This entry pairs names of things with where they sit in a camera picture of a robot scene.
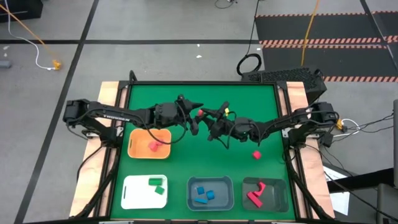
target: white cable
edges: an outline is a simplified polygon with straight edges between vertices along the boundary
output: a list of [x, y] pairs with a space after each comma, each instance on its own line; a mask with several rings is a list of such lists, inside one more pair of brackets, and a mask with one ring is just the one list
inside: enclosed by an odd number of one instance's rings
[[[10, 12], [10, 9], [8, 8], [7, 0], [4, 0], [4, 2], [6, 3], [6, 8], [7, 8], [7, 10]], [[48, 68], [48, 67], [43, 67], [43, 66], [39, 65], [39, 63], [38, 63], [37, 61], [38, 61], [38, 59], [39, 59], [39, 53], [40, 53], [40, 52], [39, 52], [39, 47], [38, 47], [36, 44], [34, 44], [33, 42], [31, 42], [31, 41], [29, 41], [29, 40], [27, 40], [27, 39], [25, 39], [25, 38], [23, 38], [23, 37], [17, 37], [17, 36], [15, 36], [14, 34], [11, 33], [11, 16], [10, 16], [9, 13], [8, 13], [8, 33], [10, 33], [10, 35], [13, 36], [13, 37], [15, 37], [15, 38], [24, 40], [24, 41], [26, 41], [26, 42], [32, 44], [33, 46], [35, 46], [36, 51], [37, 51], [37, 53], [36, 53], [36, 65], [37, 65], [39, 68], [47, 69], [48, 71], [55, 70], [55, 68]]]
[[342, 119], [341, 120], [341, 123], [342, 123], [342, 125], [344, 125], [344, 121], [351, 121], [352, 123], [354, 123], [355, 125], [356, 125], [356, 132], [354, 132], [354, 133], [346, 133], [346, 134], [337, 134], [337, 135], [335, 135], [335, 136], [333, 136], [333, 137], [342, 137], [342, 136], [347, 136], [347, 135], [354, 135], [354, 134], [357, 134], [358, 132], [359, 132], [359, 130], [361, 129], [360, 127], [359, 127], [359, 125], [355, 122], [355, 121], [353, 121], [352, 119], [348, 119], [348, 118], [345, 118], [345, 119]]

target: black anti-fatigue mat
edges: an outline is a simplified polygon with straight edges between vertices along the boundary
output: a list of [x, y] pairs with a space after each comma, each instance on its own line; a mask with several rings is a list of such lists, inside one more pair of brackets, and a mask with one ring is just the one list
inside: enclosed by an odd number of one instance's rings
[[[396, 70], [386, 47], [312, 46], [305, 50], [305, 66], [316, 65], [325, 81], [331, 82], [398, 82]], [[263, 50], [267, 71], [300, 67], [302, 47], [267, 47]]]
[[[398, 12], [374, 12], [374, 16], [385, 24], [385, 29], [381, 27], [383, 35], [398, 35]], [[257, 16], [259, 40], [304, 39], [310, 18], [310, 14]], [[367, 40], [373, 42], [376, 37], [365, 13], [339, 13], [317, 14], [309, 39], [346, 39], [346, 42], [349, 39], [347, 43], [363, 43]]]

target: green tabletop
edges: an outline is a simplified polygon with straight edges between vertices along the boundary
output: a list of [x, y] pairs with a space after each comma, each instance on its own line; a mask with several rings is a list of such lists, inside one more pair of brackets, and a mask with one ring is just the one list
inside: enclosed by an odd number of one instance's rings
[[[156, 103], [173, 102], [179, 94], [193, 102], [204, 103], [204, 108], [218, 109], [224, 101], [229, 110], [238, 116], [256, 121], [268, 121], [278, 117], [275, 91], [272, 85], [134, 85], [129, 109], [147, 108]], [[119, 171], [111, 207], [111, 218], [145, 219], [194, 219], [194, 220], [294, 220], [291, 194], [287, 194], [289, 210], [284, 213], [258, 212], [243, 209], [242, 181], [245, 177], [283, 179], [290, 193], [289, 178], [282, 160], [281, 133], [274, 133], [257, 144], [231, 139], [227, 150], [218, 141], [207, 141], [208, 129], [199, 125], [199, 133], [188, 131], [178, 143], [171, 145], [167, 159], [133, 159], [127, 154], [131, 131], [127, 124], [124, 133]], [[169, 128], [172, 140], [180, 137], [181, 126]], [[262, 158], [255, 160], [252, 153], [258, 150]], [[129, 175], [163, 174], [168, 179], [167, 205], [161, 209], [124, 210], [121, 207], [123, 181]], [[233, 181], [234, 207], [222, 212], [193, 212], [187, 207], [187, 181], [190, 177], [229, 176]]]

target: yellow plug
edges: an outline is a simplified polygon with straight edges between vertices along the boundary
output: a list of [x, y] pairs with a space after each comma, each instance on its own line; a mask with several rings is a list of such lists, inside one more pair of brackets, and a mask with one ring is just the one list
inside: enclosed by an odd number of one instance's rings
[[229, 109], [228, 109], [228, 108], [225, 108], [224, 112], [225, 112], [225, 115], [226, 115], [226, 116], [229, 115]]
[[337, 120], [336, 128], [339, 130], [343, 130], [343, 122], [341, 119]]
[[57, 60], [52, 60], [52, 64], [54, 65], [54, 69], [56, 70], [60, 70], [61, 69], [61, 62], [57, 61]]

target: wooden table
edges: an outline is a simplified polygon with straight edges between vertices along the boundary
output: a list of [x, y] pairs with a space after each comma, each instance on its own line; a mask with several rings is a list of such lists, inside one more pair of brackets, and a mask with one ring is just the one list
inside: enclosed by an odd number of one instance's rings
[[[99, 91], [98, 101], [102, 104], [113, 106], [116, 101], [118, 84], [119, 82], [103, 82], [101, 85], [101, 90]], [[303, 108], [308, 106], [303, 83], [288, 82], [287, 93], [289, 94], [290, 107], [292, 111], [296, 110], [297, 108]], [[120, 107], [124, 105], [125, 96], [126, 92], [122, 92]], [[284, 92], [281, 89], [279, 90], [279, 98], [282, 107], [282, 114], [286, 114], [287, 110], [284, 100]], [[98, 121], [106, 126], [111, 125], [111, 121], [108, 119], [98, 118]], [[317, 141], [314, 139], [308, 139], [307, 144], [318, 149]], [[83, 159], [93, 153], [93, 151], [95, 151], [99, 146], [100, 140], [98, 138], [90, 139], [87, 142], [86, 151]], [[334, 211], [333, 207], [331, 206], [330, 195], [328, 191], [328, 186], [326, 184], [326, 178], [323, 173], [323, 164], [320, 154], [311, 147], [305, 147], [301, 149], [300, 153], [302, 157], [303, 170], [305, 173], [305, 180], [308, 190], [311, 192], [317, 202], [322, 206], [324, 211], [326, 211], [326, 213], [329, 214], [331, 217], [334, 217]], [[76, 186], [75, 196], [73, 198], [72, 207], [70, 210], [70, 216], [79, 213], [97, 190], [100, 182], [104, 156], [105, 150], [100, 150], [100, 152], [93, 156], [89, 161], [87, 161], [87, 163], [81, 169], [79, 181]], [[111, 159], [109, 160], [109, 168], [112, 166], [112, 162], [113, 157], [111, 156]], [[295, 167], [295, 169], [297, 169], [295, 161], [293, 161], [293, 166]], [[296, 192], [300, 216], [302, 218], [306, 218], [303, 195], [297, 186]], [[102, 204], [99, 210], [99, 215], [101, 216], [104, 216], [106, 213], [108, 195], [109, 186], [103, 194]], [[312, 211], [312, 213], [313, 217], [316, 218], [317, 215], [315, 214], [315, 212]]]

